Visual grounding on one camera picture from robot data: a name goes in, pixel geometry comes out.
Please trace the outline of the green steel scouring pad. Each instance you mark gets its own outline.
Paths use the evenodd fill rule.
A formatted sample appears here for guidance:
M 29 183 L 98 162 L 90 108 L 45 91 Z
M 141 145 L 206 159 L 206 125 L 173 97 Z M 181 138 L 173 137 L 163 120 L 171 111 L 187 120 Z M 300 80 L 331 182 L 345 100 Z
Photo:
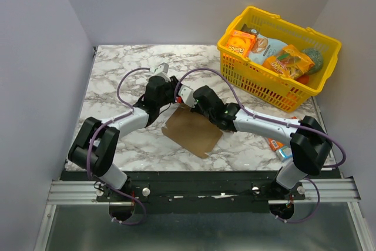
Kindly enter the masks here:
M 313 75 L 319 72 L 324 66 L 324 58 L 318 49 L 304 48 L 301 52 L 307 55 L 313 62 L 313 66 L 307 71 L 308 75 Z

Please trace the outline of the orange small box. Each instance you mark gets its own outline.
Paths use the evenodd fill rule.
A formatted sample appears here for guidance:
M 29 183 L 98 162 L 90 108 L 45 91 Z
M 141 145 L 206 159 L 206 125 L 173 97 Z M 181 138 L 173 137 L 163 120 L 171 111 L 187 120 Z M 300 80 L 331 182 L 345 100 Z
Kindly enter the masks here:
M 276 141 L 274 139 L 271 139 L 271 138 L 265 138 L 267 144 L 269 145 L 270 149 L 275 152 L 281 148 L 283 148 L 285 146 L 285 144 L 279 142 L 279 141 Z

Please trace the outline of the brown cardboard box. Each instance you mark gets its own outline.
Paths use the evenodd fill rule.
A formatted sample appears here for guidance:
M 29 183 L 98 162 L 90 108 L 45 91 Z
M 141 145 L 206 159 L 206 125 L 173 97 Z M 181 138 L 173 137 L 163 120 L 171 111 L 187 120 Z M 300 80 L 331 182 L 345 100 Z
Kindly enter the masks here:
M 200 159 L 207 159 L 223 132 L 204 116 L 178 107 L 162 127 L 162 133 Z

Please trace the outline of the orange snack box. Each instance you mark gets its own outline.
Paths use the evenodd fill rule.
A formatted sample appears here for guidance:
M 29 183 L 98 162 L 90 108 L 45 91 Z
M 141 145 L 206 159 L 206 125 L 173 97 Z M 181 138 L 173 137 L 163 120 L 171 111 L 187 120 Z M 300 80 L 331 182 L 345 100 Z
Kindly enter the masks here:
M 232 30 L 226 48 L 243 57 L 248 57 L 257 40 L 257 35 Z

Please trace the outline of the orange round item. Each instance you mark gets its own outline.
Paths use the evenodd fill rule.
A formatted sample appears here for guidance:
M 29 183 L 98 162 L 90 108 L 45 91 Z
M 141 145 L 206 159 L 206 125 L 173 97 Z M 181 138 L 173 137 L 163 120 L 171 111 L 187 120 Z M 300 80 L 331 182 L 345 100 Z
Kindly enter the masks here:
M 300 76 L 299 78 L 296 79 L 297 82 L 299 82 L 303 85 L 308 84 L 309 80 L 310 80 L 310 76 L 307 75 L 307 74 L 304 74 L 304 75 L 302 75 L 302 76 Z

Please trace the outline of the aluminium rail frame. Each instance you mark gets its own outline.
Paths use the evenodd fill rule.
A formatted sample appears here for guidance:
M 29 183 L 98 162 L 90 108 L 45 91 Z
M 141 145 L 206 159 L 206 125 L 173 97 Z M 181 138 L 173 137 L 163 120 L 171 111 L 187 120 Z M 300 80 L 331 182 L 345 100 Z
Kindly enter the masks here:
M 355 181 L 347 179 L 316 179 L 314 181 L 321 196 L 321 203 L 347 203 L 355 224 L 357 235 L 364 250 L 370 250 L 371 236 L 360 212 L 358 202 L 361 200 Z M 121 205 L 129 206 L 130 201 L 105 202 L 97 200 L 99 193 L 93 187 L 93 181 L 53 181 L 50 186 L 46 208 L 35 244 L 35 250 L 46 250 L 52 222 L 58 206 L 83 205 Z

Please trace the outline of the yellow plastic basket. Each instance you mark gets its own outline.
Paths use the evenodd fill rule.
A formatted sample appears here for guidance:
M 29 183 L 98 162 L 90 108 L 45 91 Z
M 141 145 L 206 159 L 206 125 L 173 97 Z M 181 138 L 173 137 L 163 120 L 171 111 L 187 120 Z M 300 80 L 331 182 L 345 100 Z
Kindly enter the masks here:
M 217 43 L 222 75 L 238 88 L 293 112 L 332 75 L 341 42 L 254 6 Z

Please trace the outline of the light blue snack bag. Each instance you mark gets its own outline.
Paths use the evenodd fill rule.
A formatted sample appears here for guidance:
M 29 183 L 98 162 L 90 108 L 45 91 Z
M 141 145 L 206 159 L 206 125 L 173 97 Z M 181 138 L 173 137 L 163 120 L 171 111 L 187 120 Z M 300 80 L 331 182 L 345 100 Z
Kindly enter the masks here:
M 249 59 L 258 65 L 262 65 L 267 58 L 278 54 L 287 46 L 283 41 L 268 38 L 259 33 L 255 36 L 256 42 L 249 53 Z

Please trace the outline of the orange candy bag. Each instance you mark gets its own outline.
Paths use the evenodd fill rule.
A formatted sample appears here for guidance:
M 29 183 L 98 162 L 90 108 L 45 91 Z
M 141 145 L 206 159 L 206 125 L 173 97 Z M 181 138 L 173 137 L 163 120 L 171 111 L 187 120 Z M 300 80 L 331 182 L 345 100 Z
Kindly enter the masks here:
M 312 60 L 293 45 L 287 45 L 262 64 L 266 69 L 289 79 L 297 79 L 306 74 L 313 65 Z

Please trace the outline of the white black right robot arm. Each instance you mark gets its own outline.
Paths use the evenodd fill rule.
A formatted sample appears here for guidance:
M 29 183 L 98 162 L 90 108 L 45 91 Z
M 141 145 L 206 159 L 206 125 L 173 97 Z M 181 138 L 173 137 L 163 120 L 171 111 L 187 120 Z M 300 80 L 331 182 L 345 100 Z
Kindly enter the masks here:
M 291 149 L 292 160 L 278 171 L 270 184 L 270 192 L 277 199 L 284 199 L 306 176 L 319 175 L 333 147 L 333 142 L 323 136 L 322 127 L 311 116 L 302 120 L 260 116 L 238 103 L 224 103 L 208 86 L 195 90 L 193 99 L 196 103 L 193 110 L 219 129 L 264 136 Z

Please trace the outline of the blue white small box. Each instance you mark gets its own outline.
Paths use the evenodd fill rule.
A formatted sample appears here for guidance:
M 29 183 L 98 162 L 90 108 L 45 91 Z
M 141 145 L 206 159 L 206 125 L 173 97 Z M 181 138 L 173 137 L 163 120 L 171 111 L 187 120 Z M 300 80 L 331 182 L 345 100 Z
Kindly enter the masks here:
M 278 149 L 276 151 L 276 154 L 282 162 L 292 158 L 292 156 L 293 156 L 291 148 L 289 148 L 288 146 L 284 146 L 284 147 Z

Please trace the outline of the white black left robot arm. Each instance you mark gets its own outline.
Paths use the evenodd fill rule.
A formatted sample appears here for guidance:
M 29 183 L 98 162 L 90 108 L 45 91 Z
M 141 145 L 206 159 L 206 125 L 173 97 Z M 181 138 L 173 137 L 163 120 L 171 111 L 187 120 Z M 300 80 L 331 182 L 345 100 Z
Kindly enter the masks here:
M 85 169 L 89 176 L 95 176 L 110 186 L 110 194 L 118 201 L 130 195 L 129 177 L 114 163 L 116 147 L 120 138 L 151 125 L 160 115 L 162 107 L 174 103 L 174 90 L 178 79 L 168 80 L 151 76 L 145 93 L 126 112 L 99 120 L 87 118 L 82 124 L 68 152 L 68 160 Z

